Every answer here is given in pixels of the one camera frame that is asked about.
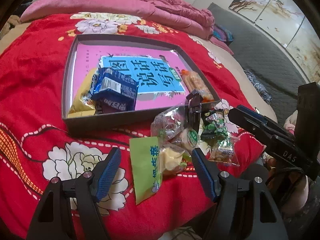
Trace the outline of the clear nut bar packet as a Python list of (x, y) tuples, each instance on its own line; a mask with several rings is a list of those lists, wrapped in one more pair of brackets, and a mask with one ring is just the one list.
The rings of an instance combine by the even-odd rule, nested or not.
[(209, 161), (220, 163), (226, 166), (240, 166), (235, 145), (240, 139), (233, 135), (216, 137), (210, 146)]

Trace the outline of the green egg roll packet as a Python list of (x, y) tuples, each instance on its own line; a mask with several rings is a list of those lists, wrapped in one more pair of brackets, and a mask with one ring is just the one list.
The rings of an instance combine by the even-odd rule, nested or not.
[(158, 137), (130, 139), (130, 160), (136, 204), (159, 191), (164, 176), (182, 172), (190, 160), (189, 152)]

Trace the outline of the green pea snack packet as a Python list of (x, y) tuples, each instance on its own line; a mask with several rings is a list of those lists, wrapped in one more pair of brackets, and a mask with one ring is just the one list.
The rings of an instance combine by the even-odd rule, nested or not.
[(202, 113), (201, 118), (204, 125), (203, 132), (201, 134), (202, 140), (228, 137), (223, 110), (214, 109), (204, 112)]

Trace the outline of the dark brown chocolate packet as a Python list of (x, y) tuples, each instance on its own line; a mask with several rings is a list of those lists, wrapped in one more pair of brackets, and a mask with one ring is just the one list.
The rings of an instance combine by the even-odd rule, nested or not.
[(190, 94), (187, 95), (186, 101), (187, 108), (185, 112), (187, 117), (187, 124), (190, 128), (198, 133), (202, 112), (201, 103), (203, 101), (201, 91), (194, 89)]

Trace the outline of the orange cracker packet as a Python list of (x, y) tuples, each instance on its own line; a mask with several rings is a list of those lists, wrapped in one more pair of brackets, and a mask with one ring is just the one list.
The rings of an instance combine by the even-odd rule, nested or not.
[(197, 90), (201, 94), (204, 102), (214, 101), (213, 95), (197, 72), (183, 69), (181, 71), (181, 77), (189, 92)]

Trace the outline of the gold wafer snack packet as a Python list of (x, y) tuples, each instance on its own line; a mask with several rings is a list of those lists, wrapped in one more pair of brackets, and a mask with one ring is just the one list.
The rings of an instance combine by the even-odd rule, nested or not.
[(95, 115), (95, 102), (89, 95), (89, 89), (92, 84), (92, 77), (95, 75), (97, 70), (97, 68), (90, 70), (84, 78), (75, 95), (71, 108), (67, 114), (67, 118), (70, 119)]

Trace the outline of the clear red candy packet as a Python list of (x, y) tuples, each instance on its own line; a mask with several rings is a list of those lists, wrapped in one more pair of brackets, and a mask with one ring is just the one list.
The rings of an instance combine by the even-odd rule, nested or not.
[(193, 129), (186, 105), (171, 107), (159, 113), (150, 126), (152, 137), (191, 152), (199, 145), (198, 131)]

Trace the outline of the blue cookie snack packet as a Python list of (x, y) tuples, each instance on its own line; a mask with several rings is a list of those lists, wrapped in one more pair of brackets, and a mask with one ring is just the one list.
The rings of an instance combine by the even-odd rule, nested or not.
[(120, 112), (134, 111), (139, 82), (111, 67), (98, 68), (89, 95)]

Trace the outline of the grey patterned cloth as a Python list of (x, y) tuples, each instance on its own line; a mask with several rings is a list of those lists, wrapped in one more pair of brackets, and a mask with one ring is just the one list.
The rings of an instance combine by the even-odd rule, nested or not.
[(270, 104), (272, 101), (272, 96), (268, 92), (268, 90), (265, 88), (265, 86), (257, 79), (257, 77), (250, 72), (249, 70), (244, 70), (244, 73), (246, 74), (247, 78), (255, 88), (255, 90), (258, 92), (258, 94), (261, 96), (261, 98), (267, 103)]

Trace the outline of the grey padded headboard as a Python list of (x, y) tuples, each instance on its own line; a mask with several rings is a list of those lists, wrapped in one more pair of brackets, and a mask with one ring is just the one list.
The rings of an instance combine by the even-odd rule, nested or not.
[(298, 87), (306, 81), (285, 53), (252, 24), (215, 3), (211, 3), (208, 10), (216, 24), (233, 34), (234, 41), (229, 48), (236, 61), (265, 86), (272, 96), (270, 105), (277, 120), (284, 124), (296, 110)]

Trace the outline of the dark shallow box tray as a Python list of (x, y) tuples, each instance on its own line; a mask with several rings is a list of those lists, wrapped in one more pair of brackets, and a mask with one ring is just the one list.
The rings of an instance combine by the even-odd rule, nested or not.
[[(108, 67), (139, 83), (135, 109), (119, 111), (120, 105), (107, 102), (107, 108), (87, 116), (69, 116), (76, 93), (90, 71)], [(77, 35), (71, 45), (62, 85), (62, 119), (72, 134), (85, 134), (153, 119), (158, 113), (184, 101), (190, 90), (183, 71), (196, 72), (213, 96), (202, 103), (211, 109), (220, 98), (188, 54), (179, 46), (136, 36), (108, 34)]]

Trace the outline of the red floral blanket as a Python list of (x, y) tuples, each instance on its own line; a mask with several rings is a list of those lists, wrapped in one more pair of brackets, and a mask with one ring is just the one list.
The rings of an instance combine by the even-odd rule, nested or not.
[(132, 35), (181, 47), (198, 64), (228, 110), (253, 108), (234, 76), (187, 33), (138, 16), (56, 14), (33, 21), (1, 55), (1, 220), (25, 238), (49, 180), (70, 179), (121, 150), (121, 165), (100, 206), (112, 239), (158, 239), (210, 208), (191, 165), (163, 181), (159, 191), (135, 203), (129, 140), (148, 137), (150, 123), (126, 125), (76, 139), (61, 115), (62, 80), (76, 35), (85, 31)]

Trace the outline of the blue purple clothes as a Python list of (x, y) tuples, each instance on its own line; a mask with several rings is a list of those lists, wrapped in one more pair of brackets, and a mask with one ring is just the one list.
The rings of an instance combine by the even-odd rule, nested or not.
[(231, 43), (234, 41), (233, 34), (228, 29), (218, 24), (214, 25), (213, 36), (225, 43)]

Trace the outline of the pink quilt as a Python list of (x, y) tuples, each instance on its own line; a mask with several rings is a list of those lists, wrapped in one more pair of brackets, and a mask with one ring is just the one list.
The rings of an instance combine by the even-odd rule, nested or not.
[(52, 14), (76, 12), (138, 16), (209, 40), (233, 54), (225, 43), (213, 37), (215, 19), (212, 13), (208, 9), (197, 9), (184, 0), (38, 0), (24, 11), (21, 21), (29, 22)]

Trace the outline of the floral wall painting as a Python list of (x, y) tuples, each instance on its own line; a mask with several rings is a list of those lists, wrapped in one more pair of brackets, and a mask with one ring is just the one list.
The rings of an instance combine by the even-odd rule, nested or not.
[(293, 0), (233, 0), (229, 9), (274, 38), (319, 83), (319, 37)]

